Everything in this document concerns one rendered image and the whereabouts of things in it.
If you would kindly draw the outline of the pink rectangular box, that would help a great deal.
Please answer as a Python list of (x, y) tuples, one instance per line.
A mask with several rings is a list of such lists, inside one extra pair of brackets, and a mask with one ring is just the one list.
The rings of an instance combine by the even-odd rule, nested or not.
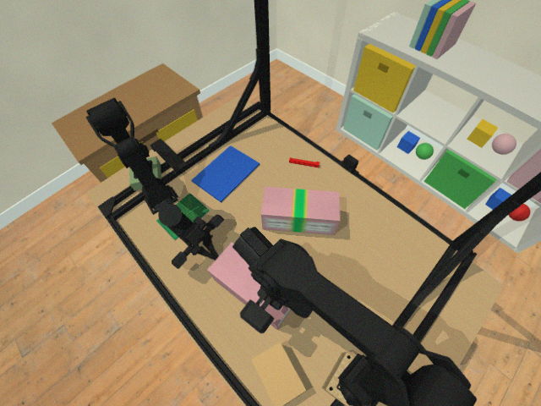
[[(233, 245), (234, 243), (230, 243), (207, 271), (229, 293), (237, 299), (238, 296), (244, 299), (240, 299), (242, 303), (247, 304), (250, 299), (256, 303), (260, 298), (257, 292), (261, 285), (252, 278), (249, 265), (235, 251)], [(275, 318), (271, 325), (277, 330), (287, 316), (283, 321), (281, 319), (285, 314), (288, 315), (291, 309), (283, 305), (280, 310), (276, 310), (268, 304), (265, 311)]]
[(339, 192), (265, 187), (261, 221), (267, 230), (334, 235)]

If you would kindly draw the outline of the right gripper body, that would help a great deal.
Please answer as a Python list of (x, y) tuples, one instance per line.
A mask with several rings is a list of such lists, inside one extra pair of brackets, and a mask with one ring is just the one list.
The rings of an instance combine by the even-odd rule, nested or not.
[[(179, 235), (177, 234), (177, 232), (179, 231), (179, 229), (181, 229), (182, 231), (188, 226), (186, 225), (186, 222), (187, 221), (191, 221), (190, 219), (188, 219), (187, 217), (173, 230), (173, 232), (179, 237)], [(211, 235), (210, 235), (210, 231), (212, 230), (212, 228), (217, 228), (222, 222), (224, 221), (224, 219), (220, 216), (220, 215), (215, 215), (215, 217), (210, 221), (210, 223), (207, 223), (206, 225), (206, 228), (204, 229), (206, 231), (206, 235), (199, 241), (199, 243), (201, 241), (205, 242)], [(192, 222), (192, 221), (191, 221)], [(210, 228), (211, 227), (211, 228)], [(180, 237), (179, 237), (180, 238)], [(193, 246), (193, 245), (188, 245), (187, 249), (182, 253), (181, 253), (172, 261), (172, 263), (175, 265), (175, 267), (177, 266), (179, 269), (183, 263), (187, 260), (187, 256), (192, 253), (194, 254), (198, 249), (199, 249), (199, 244)]]

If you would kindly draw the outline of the blue flat rectangular slab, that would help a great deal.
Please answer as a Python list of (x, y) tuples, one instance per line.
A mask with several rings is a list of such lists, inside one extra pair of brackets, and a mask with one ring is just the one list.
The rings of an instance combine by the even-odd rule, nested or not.
[(192, 182), (222, 203), (259, 164), (230, 145)]

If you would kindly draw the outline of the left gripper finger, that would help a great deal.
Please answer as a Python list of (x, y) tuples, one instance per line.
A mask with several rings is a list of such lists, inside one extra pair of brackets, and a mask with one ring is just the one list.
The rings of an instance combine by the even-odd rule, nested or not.
[[(260, 288), (260, 290), (258, 291), (258, 296), (260, 297), (262, 294), (263, 294), (264, 290), (262, 288)], [(272, 305), (271, 305), (272, 306)], [(272, 306), (274, 309), (276, 310), (280, 310), (282, 308), (283, 305), (280, 304), (280, 306), (278, 308), (275, 308), (274, 306)]]

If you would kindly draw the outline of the red flat bar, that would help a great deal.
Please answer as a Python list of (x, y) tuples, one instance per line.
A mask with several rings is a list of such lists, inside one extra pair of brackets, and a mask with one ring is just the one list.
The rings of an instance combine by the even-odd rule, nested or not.
[(304, 165), (304, 166), (310, 166), (310, 167), (319, 167), (319, 164), (320, 164), (320, 162), (310, 162), (310, 161), (299, 160), (295, 158), (292, 158), (292, 159), (290, 158), (289, 162)]

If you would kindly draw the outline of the tan rectangular box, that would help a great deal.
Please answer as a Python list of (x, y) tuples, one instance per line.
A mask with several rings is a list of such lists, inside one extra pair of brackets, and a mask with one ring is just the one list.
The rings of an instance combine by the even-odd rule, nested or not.
[(306, 391), (281, 343), (252, 362), (274, 406), (283, 406)]

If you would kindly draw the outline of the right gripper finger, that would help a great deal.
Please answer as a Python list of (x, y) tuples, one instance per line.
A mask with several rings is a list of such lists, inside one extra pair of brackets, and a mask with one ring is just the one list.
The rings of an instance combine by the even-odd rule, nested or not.
[(211, 254), (213, 254), (213, 256), (215, 256), (216, 258), (219, 257), (219, 255), (216, 253), (216, 250), (213, 246), (213, 243), (212, 243), (212, 240), (211, 238), (213, 237), (213, 235), (211, 235), (205, 242), (203, 242), (203, 245), (206, 247), (206, 249), (208, 249)]
[(216, 257), (213, 256), (213, 254), (211, 254), (209, 251), (207, 251), (203, 246), (200, 246), (200, 248), (193, 255), (197, 255), (197, 254), (204, 255), (206, 257), (211, 258), (212, 260), (216, 260)]

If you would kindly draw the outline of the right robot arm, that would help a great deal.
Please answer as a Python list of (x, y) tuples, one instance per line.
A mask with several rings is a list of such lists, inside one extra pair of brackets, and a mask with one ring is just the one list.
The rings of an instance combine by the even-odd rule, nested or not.
[[(146, 157), (150, 156), (150, 152), (146, 145), (139, 143), (134, 138), (134, 122), (122, 102), (112, 98), (86, 112), (89, 114), (86, 119), (97, 137), (114, 147), (119, 159), (123, 160), (121, 160), (123, 165), (126, 168), (130, 167), (134, 172), (134, 178), (141, 182), (142, 192), (145, 195), (144, 200), (151, 213), (154, 215), (159, 212), (160, 222), (173, 231), (186, 218), (181, 209), (173, 204), (178, 200), (178, 195), (172, 187), (165, 185), (161, 179), (155, 177), (152, 171), (152, 161), (146, 159)], [(126, 130), (129, 121), (131, 137)], [(114, 145), (109, 140), (102, 138), (100, 134), (102, 136), (111, 136), (117, 144)], [(173, 205), (167, 205), (167, 203)], [(151, 207), (154, 207), (154, 209), (151, 210)], [(159, 211), (160, 209), (161, 211)], [(200, 217), (196, 217), (194, 222), (187, 221), (186, 225), (188, 226), (183, 231), (179, 229), (178, 235), (185, 244), (196, 245), (205, 236), (206, 231), (204, 228), (207, 223)]]

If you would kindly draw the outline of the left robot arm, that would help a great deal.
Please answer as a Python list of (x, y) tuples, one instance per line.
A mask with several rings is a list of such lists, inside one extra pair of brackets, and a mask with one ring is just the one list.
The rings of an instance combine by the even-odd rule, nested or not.
[[(253, 227), (240, 233), (232, 247), (257, 283), (287, 299), (277, 300), (280, 305), (303, 318), (314, 311), (368, 356), (357, 354), (338, 377), (337, 389), (348, 405), (369, 406), (373, 400), (387, 406), (476, 403), (471, 383), (452, 359), (429, 352), (408, 330), (392, 326), (323, 277), (301, 245), (284, 239), (273, 245)], [(418, 354), (427, 354), (433, 365), (404, 375)]]

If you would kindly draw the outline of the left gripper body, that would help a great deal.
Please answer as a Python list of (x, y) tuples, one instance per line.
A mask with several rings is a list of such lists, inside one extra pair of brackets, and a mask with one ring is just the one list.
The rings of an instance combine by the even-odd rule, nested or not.
[[(276, 296), (272, 294), (270, 291), (267, 291), (262, 286), (260, 287), (265, 291), (256, 303), (251, 299), (249, 300), (249, 302), (240, 312), (240, 317), (259, 333), (265, 333), (267, 328), (275, 319), (272, 315), (265, 311), (266, 307), (268, 305), (272, 305), (275, 308), (278, 308), (280, 304), (277, 302), (277, 300), (281, 299), (285, 302), (286, 299), (283, 296)], [(262, 303), (262, 301), (265, 302), (260, 306), (260, 303)]]

